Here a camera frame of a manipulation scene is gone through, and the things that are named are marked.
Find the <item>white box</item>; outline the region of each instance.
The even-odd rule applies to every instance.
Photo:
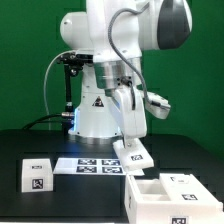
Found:
[[[22,192],[53,191],[53,173],[49,159],[24,159]]]
[[[224,224],[223,204],[193,175],[127,175],[125,207],[131,224]]]

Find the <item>printed marker sheet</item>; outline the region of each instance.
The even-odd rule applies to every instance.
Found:
[[[126,175],[118,159],[59,158],[54,174],[73,175]],[[142,170],[128,172],[130,175],[143,176]]]

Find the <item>warning triangle sticker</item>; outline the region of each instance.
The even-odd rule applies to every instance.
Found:
[[[96,101],[94,102],[93,107],[104,107],[103,102],[99,96],[97,97]]]

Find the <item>green wall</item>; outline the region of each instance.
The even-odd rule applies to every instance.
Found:
[[[193,32],[186,44],[143,53],[148,89],[172,105],[165,121],[147,114],[148,132],[189,136],[224,160],[224,1],[189,2]],[[0,130],[18,129],[45,115],[44,73],[57,54],[69,49],[60,37],[60,21],[67,12],[84,9],[83,0],[1,0]],[[54,66],[48,85],[51,113],[64,110],[63,79],[63,66]],[[80,82],[80,77],[73,80],[76,106]]]

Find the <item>table surface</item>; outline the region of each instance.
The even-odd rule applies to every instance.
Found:
[[[159,173],[193,174],[224,203],[224,163],[190,138],[152,135],[141,139]],[[0,221],[128,223],[124,208],[124,176],[54,175],[54,191],[21,193],[23,159],[59,157],[117,158],[111,145],[71,142],[60,131],[0,131]]]

